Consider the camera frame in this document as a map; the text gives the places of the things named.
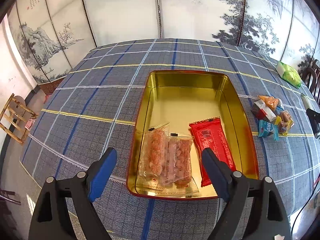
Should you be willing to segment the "red foil snack packet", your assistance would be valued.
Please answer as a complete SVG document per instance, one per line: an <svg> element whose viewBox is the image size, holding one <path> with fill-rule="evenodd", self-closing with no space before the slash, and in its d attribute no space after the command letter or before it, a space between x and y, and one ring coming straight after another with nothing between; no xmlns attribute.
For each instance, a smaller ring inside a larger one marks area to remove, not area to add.
<svg viewBox="0 0 320 240"><path fill-rule="evenodd" d="M236 171L236 165L233 160L228 141L224 134L220 117L209 118L189 124L192 136L195 139L195 145L199 156L201 187L211 184L208 173L202 163L202 151L210 148L219 161L228 165L232 171Z"/></svg>

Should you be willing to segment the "clear packet of orange crackers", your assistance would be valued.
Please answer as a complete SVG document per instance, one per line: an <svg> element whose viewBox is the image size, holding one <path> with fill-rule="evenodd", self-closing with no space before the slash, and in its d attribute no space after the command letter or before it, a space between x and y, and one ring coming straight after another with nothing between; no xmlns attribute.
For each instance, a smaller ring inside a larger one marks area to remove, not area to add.
<svg viewBox="0 0 320 240"><path fill-rule="evenodd" d="M136 188L140 194L164 190L168 140L168 122L150 127L144 133L136 177Z"/></svg>

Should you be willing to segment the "yellow wrapped pastry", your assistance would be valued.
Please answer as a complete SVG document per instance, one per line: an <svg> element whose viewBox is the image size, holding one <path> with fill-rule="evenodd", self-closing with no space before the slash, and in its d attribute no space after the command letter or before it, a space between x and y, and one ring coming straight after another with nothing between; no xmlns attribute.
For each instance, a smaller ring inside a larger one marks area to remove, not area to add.
<svg viewBox="0 0 320 240"><path fill-rule="evenodd" d="M283 135L283 136L287 136L289 133L290 128L292 127L292 125L294 124L294 122L290 119L287 122L284 122L280 116L277 116L275 123L274 123L277 128L278 128L278 133Z"/></svg>

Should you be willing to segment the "clear blue-ended snack packet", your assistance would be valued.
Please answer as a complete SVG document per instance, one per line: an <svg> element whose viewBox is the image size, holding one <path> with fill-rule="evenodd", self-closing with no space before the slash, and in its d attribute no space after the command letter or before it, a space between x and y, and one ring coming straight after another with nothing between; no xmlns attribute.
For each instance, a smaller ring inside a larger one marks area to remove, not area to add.
<svg viewBox="0 0 320 240"><path fill-rule="evenodd" d="M284 111L284 105L281 99L278 99L278 103L276 106L276 113L280 114L282 111Z"/></svg>

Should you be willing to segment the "dark wooden chair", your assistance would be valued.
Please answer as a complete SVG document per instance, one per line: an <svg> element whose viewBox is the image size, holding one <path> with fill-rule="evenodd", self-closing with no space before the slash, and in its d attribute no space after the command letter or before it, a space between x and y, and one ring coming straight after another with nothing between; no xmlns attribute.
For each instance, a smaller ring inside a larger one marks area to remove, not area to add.
<svg viewBox="0 0 320 240"><path fill-rule="evenodd" d="M302 72L302 80L308 87L317 105L320 102L320 67L319 60L315 59L310 66Z"/></svg>

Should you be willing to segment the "orange snack packet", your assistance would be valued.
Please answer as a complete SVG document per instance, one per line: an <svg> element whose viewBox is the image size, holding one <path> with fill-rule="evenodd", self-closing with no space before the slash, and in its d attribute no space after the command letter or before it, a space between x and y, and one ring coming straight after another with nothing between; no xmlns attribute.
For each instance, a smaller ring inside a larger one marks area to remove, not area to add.
<svg viewBox="0 0 320 240"><path fill-rule="evenodd" d="M274 98L273 96L263 96L263 95L259 95L258 98L260 100L263 100L265 105L269 107L272 111L276 110L276 107L278 106L278 103L279 103L278 98Z"/></svg>

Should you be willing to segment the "light blue small snack packet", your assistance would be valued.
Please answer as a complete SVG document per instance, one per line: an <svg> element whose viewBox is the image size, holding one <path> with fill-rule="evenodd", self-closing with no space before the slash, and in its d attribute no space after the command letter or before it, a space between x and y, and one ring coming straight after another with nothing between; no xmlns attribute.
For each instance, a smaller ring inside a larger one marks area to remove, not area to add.
<svg viewBox="0 0 320 240"><path fill-rule="evenodd" d="M275 141L279 140L278 126L265 120L259 120L258 137L266 138L271 135Z"/></svg>

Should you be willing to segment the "green tissue pack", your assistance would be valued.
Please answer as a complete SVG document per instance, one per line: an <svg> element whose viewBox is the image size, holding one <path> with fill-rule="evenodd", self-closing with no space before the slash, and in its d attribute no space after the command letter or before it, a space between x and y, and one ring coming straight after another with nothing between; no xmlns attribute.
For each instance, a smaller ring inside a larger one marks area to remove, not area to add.
<svg viewBox="0 0 320 240"><path fill-rule="evenodd" d="M293 87L301 87L302 80L295 68L278 61L276 71L283 80L287 81Z"/></svg>

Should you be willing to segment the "small wooden stool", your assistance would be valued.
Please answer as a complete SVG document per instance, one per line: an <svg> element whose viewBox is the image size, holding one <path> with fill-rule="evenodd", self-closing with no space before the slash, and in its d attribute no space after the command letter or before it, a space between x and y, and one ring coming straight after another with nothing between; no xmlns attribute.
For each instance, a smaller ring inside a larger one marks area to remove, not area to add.
<svg viewBox="0 0 320 240"><path fill-rule="evenodd" d="M11 138L23 145L38 114L25 105L25 100L14 93L11 94L1 111L1 120L7 120L19 134L15 135L1 123L1 129Z"/></svg>

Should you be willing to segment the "red and gold toffee tin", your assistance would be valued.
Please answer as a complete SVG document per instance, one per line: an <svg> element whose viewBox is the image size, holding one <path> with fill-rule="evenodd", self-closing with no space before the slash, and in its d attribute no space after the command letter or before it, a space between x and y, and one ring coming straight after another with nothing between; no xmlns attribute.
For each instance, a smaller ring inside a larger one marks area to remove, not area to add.
<svg viewBox="0 0 320 240"><path fill-rule="evenodd" d="M148 75L132 138L126 185L136 197L163 200L216 198L212 185L201 186L197 148L191 147L192 184L196 192L183 194L173 185L164 190L137 184L144 135L165 125L169 133L191 135L189 124L219 117L236 169L246 177L259 177L258 161L248 118L230 77L198 70L156 70Z"/></svg>

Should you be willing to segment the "painted folding screen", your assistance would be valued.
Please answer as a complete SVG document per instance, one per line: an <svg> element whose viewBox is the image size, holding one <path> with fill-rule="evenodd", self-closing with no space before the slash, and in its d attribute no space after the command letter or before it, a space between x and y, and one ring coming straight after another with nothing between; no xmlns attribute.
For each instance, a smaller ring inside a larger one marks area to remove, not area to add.
<svg viewBox="0 0 320 240"><path fill-rule="evenodd" d="M219 41L299 71L319 58L319 20L304 0L16 0L7 19L40 84L94 48L145 38Z"/></svg>

